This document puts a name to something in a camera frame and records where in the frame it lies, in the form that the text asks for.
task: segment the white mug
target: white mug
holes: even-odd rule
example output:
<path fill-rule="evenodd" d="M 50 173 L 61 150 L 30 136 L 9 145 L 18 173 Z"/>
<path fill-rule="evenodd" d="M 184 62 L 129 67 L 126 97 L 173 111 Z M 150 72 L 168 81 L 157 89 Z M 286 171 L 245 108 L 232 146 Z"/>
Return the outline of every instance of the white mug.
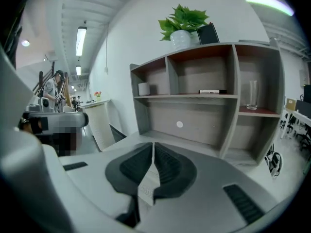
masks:
<path fill-rule="evenodd" d="M 139 83 L 138 84 L 138 93 L 140 96 L 150 95 L 150 87 L 148 83 Z"/>

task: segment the gray shelf unit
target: gray shelf unit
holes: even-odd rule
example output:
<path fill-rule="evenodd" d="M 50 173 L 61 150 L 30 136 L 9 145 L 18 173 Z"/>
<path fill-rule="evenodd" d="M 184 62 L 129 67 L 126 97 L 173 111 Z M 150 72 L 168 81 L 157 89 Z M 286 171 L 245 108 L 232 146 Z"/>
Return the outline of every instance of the gray shelf unit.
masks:
<path fill-rule="evenodd" d="M 284 71 L 275 41 L 270 46 L 207 44 L 131 64 L 130 73 L 140 134 L 158 131 L 203 143 L 220 158 L 234 156 L 245 165 L 260 163 L 272 144 L 284 104 Z M 252 79 L 259 82 L 255 112 L 244 108 Z M 149 96 L 138 95 L 142 82 L 150 84 Z M 227 94 L 198 94 L 200 89 Z"/>

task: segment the white round sticker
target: white round sticker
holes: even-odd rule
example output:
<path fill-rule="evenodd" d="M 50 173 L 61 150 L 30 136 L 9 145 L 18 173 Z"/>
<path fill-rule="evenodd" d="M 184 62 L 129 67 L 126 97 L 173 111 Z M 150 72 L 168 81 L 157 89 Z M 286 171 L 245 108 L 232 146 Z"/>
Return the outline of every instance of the white round sticker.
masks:
<path fill-rule="evenodd" d="M 184 126 L 184 124 L 181 121 L 178 121 L 176 123 L 177 127 L 182 128 Z"/>

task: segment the clear glass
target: clear glass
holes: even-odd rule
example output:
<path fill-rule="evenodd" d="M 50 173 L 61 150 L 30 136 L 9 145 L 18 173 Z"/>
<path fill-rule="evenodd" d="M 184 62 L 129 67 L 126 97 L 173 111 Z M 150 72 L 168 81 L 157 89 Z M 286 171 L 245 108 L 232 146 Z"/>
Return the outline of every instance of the clear glass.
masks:
<path fill-rule="evenodd" d="M 257 102 L 258 102 L 258 81 L 251 80 L 249 82 L 249 93 L 246 99 L 246 107 L 249 110 L 256 110 L 257 109 Z"/>

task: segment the fluorescent light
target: fluorescent light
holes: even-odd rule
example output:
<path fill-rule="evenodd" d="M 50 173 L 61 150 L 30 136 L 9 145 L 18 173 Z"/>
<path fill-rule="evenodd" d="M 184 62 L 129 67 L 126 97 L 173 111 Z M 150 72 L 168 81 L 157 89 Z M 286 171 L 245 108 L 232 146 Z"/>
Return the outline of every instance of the fluorescent light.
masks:
<path fill-rule="evenodd" d="M 294 11 L 289 6 L 277 0 L 246 0 L 246 1 L 275 8 L 277 10 L 284 12 L 285 14 L 288 14 L 289 16 L 292 16 L 294 14 Z"/>
<path fill-rule="evenodd" d="M 79 27 L 77 33 L 76 55 L 82 56 L 84 38 L 86 36 L 86 27 Z"/>
<path fill-rule="evenodd" d="M 76 66 L 77 75 L 81 75 L 81 67 Z"/>
<path fill-rule="evenodd" d="M 27 47 L 30 45 L 30 42 L 28 40 L 24 40 L 21 42 L 21 44 L 24 46 L 24 47 Z"/>

